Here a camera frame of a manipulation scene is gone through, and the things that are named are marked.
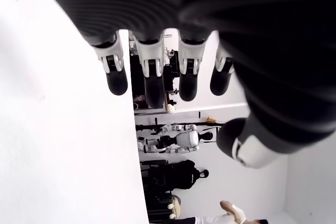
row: humanoid robot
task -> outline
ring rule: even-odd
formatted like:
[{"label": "humanoid robot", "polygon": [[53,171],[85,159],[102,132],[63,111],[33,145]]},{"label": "humanoid robot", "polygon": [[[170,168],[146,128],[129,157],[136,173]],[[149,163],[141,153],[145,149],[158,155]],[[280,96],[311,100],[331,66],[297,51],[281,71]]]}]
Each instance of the humanoid robot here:
[{"label": "humanoid robot", "polygon": [[[181,132],[176,137],[170,137],[164,135],[172,132]],[[144,137],[138,137],[138,150],[150,153],[188,153],[199,150],[200,140],[211,140],[213,134],[211,132],[205,132],[199,134],[195,124],[167,124],[162,127],[162,131],[159,133],[160,138],[145,139]]]}]

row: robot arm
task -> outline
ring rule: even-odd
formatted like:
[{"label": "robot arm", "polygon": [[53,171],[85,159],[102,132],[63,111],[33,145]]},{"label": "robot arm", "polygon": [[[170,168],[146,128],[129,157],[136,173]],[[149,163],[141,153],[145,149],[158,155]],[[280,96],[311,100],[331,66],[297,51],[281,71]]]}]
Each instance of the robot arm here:
[{"label": "robot arm", "polygon": [[210,88],[235,71],[251,110],[226,123],[219,148],[263,167],[336,129],[336,0],[56,0],[102,62],[110,91],[127,89],[118,30],[136,38],[149,106],[164,102],[163,30],[179,30],[180,96],[196,96],[206,40],[219,45]]}]

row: white wall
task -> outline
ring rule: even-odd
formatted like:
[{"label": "white wall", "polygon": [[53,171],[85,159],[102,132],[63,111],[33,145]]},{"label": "white wall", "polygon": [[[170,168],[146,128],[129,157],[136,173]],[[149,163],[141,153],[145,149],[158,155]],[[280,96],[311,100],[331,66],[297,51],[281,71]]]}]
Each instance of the white wall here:
[{"label": "white wall", "polygon": [[286,211],[299,224],[336,221],[336,135],[290,156]]},{"label": "white wall", "polygon": [[267,217],[270,224],[298,224],[288,213],[277,212]]},{"label": "white wall", "polygon": [[0,223],[148,224],[133,120],[54,0],[0,0]]},{"label": "white wall", "polygon": [[[172,34],[173,38],[166,38],[165,45],[169,49],[178,50],[178,34],[176,29],[167,29],[165,34]],[[177,102],[177,110],[199,109],[207,106],[216,106],[222,104],[233,104],[245,102],[245,96],[239,81],[235,74],[232,74],[230,85],[226,93],[220,97],[215,96],[210,90],[210,80],[215,66],[216,51],[218,46],[218,32],[214,31],[206,42],[203,54],[203,60],[198,73],[197,95],[191,102],[183,101],[179,95],[171,96],[171,99]],[[179,88],[179,78],[175,78],[173,85]]]},{"label": "white wall", "polygon": [[[236,106],[217,110],[202,111],[201,116],[211,116],[228,121],[247,116],[247,106]],[[137,124],[167,122],[197,122],[198,111],[155,116],[136,116]],[[148,136],[150,131],[137,132]],[[196,167],[209,170],[207,179],[198,180],[189,190],[175,190],[173,193],[182,200],[181,218],[190,216],[216,216],[223,214],[219,206],[222,199],[229,200],[245,211],[248,219],[265,218],[281,211],[285,200],[287,158],[263,169],[248,169],[222,153],[216,143],[202,144],[200,150],[188,154],[144,154],[141,160],[168,159],[178,162],[191,159]]]}]

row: person's hand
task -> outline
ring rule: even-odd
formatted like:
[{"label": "person's hand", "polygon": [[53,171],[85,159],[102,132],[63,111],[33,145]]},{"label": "person's hand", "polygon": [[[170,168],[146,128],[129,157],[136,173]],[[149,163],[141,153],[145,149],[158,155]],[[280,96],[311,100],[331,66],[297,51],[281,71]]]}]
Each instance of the person's hand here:
[{"label": "person's hand", "polygon": [[232,203],[226,200],[222,200],[220,203],[221,208],[227,211],[229,214],[233,215],[235,217],[235,222],[237,224],[241,224],[241,216],[240,214],[233,208]]}]

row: white shirt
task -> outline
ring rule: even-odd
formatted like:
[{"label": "white shirt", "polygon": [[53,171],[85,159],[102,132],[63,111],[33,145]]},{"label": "white shirt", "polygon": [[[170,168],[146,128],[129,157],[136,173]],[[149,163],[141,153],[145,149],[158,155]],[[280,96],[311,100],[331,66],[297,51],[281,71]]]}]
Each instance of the white shirt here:
[{"label": "white shirt", "polygon": [[[238,224],[243,224],[244,221],[246,220],[244,212],[235,205],[232,206],[239,213],[240,218],[242,220],[241,223]],[[217,217],[195,217],[195,219],[196,219],[195,224],[236,224],[235,217],[229,214],[220,215]]]}]

